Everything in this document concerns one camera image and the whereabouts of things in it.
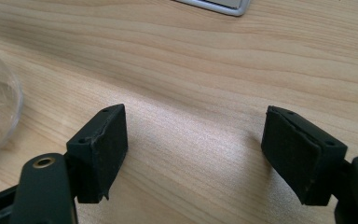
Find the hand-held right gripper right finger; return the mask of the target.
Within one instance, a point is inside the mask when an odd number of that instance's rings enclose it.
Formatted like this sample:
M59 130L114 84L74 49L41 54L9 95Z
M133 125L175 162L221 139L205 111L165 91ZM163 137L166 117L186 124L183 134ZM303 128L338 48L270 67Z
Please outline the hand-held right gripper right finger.
M261 148L301 203L326 205L347 146L297 113L269 106Z

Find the white wire rack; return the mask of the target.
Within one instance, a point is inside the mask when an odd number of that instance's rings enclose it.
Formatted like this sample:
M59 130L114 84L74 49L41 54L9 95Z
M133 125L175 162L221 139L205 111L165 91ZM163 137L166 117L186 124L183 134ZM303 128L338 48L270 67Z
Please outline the white wire rack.
M242 16L251 0L175 0L193 7L200 7L228 16Z

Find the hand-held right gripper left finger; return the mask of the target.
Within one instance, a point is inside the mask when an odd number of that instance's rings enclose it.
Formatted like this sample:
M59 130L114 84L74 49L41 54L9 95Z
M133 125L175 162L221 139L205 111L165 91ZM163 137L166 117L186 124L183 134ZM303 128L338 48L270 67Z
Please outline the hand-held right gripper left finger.
M67 143L73 195L79 203L99 203L109 199L128 152L126 112L123 104L100 110Z

